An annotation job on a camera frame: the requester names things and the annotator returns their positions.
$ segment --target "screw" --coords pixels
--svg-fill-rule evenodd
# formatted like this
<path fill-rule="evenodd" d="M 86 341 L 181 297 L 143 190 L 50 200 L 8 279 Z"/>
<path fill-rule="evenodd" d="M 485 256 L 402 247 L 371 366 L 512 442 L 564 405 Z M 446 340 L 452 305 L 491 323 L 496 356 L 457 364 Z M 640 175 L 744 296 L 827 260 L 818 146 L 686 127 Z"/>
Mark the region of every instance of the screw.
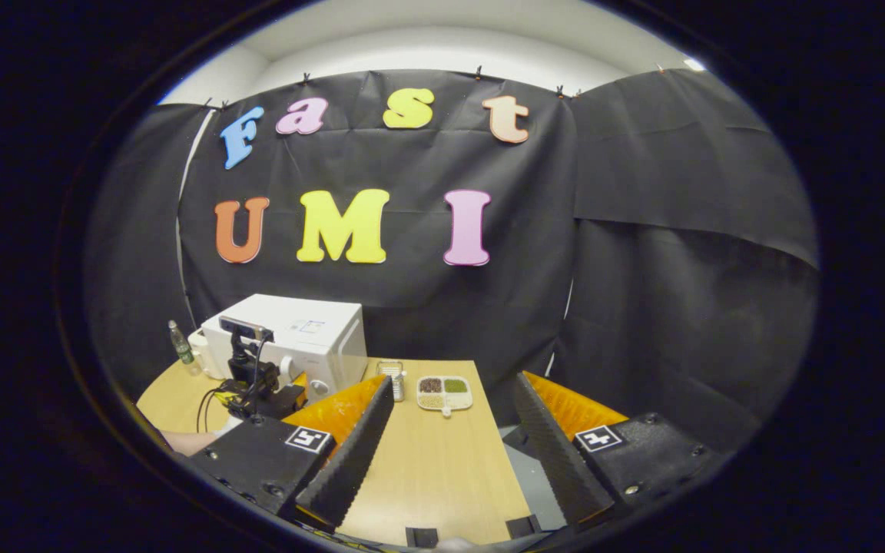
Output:
<path fill-rule="evenodd" d="M 273 495 L 275 497 L 282 496 L 282 488 L 276 486 L 275 484 L 266 484 L 265 486 L 261 486 L 264 488 L 267 494 Z"/>

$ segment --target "letter u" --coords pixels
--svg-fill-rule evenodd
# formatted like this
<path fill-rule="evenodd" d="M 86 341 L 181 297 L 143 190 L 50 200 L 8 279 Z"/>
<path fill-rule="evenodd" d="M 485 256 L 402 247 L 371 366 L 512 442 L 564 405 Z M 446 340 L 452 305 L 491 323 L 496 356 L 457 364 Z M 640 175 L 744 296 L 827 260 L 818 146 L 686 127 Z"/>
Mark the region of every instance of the letter u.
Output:
<path fill-rule="evenodd" d="M 252 198 L 245 202 L 248 210 L 248 240 L 238 246 L 234 242 L 234 214 L 241 209 L 238 202 L 221 202 L 214 208 L 217 214 L 217 252 L 228 263 L 248 263 L 261 249 L 261 227 L 267 198 Z"/>

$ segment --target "blue letter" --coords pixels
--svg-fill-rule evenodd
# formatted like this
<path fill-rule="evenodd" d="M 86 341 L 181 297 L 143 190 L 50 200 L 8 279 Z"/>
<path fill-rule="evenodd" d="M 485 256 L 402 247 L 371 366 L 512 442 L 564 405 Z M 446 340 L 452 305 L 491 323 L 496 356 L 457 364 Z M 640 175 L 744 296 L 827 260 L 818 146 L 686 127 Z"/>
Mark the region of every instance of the blue letter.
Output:
<path fill-rule="evenodd" d="M 252 153 L 252 147 L 245 144 L 245 140 L 253 140 L 257 133 L 255 119 L 264 115 L 264 108 L 257 108 L 245 113 L 237 121 L 231 123 L 223 131 L 220 131 L 220 137 L 224 139 L 224 147 L 227 148 L 227 161 L 224 162 L 225 169 L 231 169 L 238 162 L 242 161 L 248 154 Z"/>

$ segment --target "letter m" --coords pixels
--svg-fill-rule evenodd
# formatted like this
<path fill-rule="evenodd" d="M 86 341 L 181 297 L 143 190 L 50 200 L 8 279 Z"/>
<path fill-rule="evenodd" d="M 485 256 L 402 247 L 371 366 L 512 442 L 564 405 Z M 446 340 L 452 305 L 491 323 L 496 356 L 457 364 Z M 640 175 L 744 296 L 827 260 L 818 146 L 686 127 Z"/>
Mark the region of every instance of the letter m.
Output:
<path fill-rule="evenodd" d="M 347 250 L 347 261 L 383 263 L 387 255 L 380 247 L 380 218 L 388 200 L 389 193 L 384 190 L 362 190 L 340 216 L 330 192 L 306 192 L 299 199 L 306 207 L 306 224 L 303 228 L 303 247 L 296 252 L 296 258 L 304 262 L 323 261 L 323 249 L 320 249 L 320 238 L 323 238 L 330 259 L 336 261 L 347 245 L 347 238 L 353 236 Z"/>

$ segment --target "small container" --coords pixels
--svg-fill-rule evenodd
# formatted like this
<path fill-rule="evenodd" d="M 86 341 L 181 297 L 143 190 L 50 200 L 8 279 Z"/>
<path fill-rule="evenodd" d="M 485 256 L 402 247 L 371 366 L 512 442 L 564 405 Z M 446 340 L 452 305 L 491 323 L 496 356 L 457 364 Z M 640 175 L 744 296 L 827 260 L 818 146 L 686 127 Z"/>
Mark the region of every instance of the small container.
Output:
<path fill-rule="evenodd" d="M 396 402 L 405 399 L 405 371 L 401 361 L 382 359 L 378 361 L 378 374 L 391 378 L 391 392 Z"/>
<path fill-rule="evenodd" d="M 183 364 L 189 365 L 190 374 L 199 375 L 201 373 L 200 365 L 194 363 L 193 350 L 190 349 L 190 343 L 187 342 L 186 336 L 180 332 L 179 326 L 176 326 L 176 321 L 169 322 L 169 340 L 173 343 L 173 349 L 176 350 L 176 354 L 179 355 Z"/>
<path fill-rule="evenodd" d="M 204 329 L 195 330 L 192 335 L 187 337 L 187 342 L 190 343 L 190 350 L 194 353 L 194 359 L 197 360 L 197 364 L 200 365 L 207 377 L 214 380 L 231 378 L 230 370 L 225 373 L 214 363 L 214 354 L 210 353 L 210 343 L 207 341 L 207 337 L 204 336 Z"/>

